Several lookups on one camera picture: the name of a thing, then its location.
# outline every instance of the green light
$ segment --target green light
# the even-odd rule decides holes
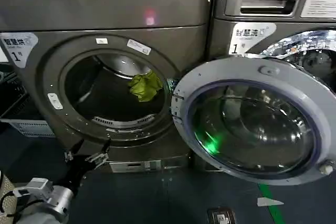
[[[205,134],[209,137],[208,141],[201,141],[200,138],[198,137],[197,133],[194,132],[196,139],[204,146],[206,151],[210,154],[217,154],[219,153],[218,151],[218,140],[211,136],[209,133],[205,132]]]
[[[218,140],[217,139],[215,139],[213,136],[211,136],[209,133],[207,133],[207,132],[205,132],[205,134],[207,134],[208,135],[208,137],[213,141],[213,142],[215,142],[215,143],[217,143],[218,142]]]
[[[205,145],[206,150],[210,153],[210,154],[216,154],[219,153],[219,151],[217,150],[217,146],[216,143],[207,143]]]
[[[205,132],[205,134],[207,134],[207,136],[210,138],[210,141],[208,141],[205,144],[205,148],[206,150],[210,153],[210,154],[216,154],[219,153],[218,151],[218,140],[216,138],[214,138],[213,136],[211,136],[209,133]]]

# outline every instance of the machine door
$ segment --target machine door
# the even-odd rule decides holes
[[[202,159],[236,177],[297,185],[329,175],[334,93],[304,68],[264,57],[218,59],[185,75],[172,98],[176,128]]]

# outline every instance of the dryer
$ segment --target dryer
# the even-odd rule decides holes
[[[262,184],[336,168],[336,0],[214,0],[210,62],[175,89],[174,122],[202,159]]]
[[[187,162],[171,90],[203,59],[211,0],[0,1],[2,48],[65,147],[110,138],[115,172]],[[163,88],[139,102],[129,82],[150,70]]]

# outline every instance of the green cloth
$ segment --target green cloth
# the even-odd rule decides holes
[[[150,70],[146,74],[137,74],[128,83],[130,92],[138,97],[139,102],[151,101],[157,92],[163,88],[161,80]]]

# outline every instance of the floor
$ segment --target floor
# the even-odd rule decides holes
[[[0,169],[13,182],[32,177],[56,180],[66,166],[53,138],[26,138],[13,129],[0,135]],[[295,187],[269,187],[284,223],[319,224],[336,219],[336,174]],[[237,224],[274,223],[268,208],[257,207],[258,186],[226,174],[168,170],[143,174],[91,173],[73,201],[69,224],[206,224],[207,209],[229,207]]]

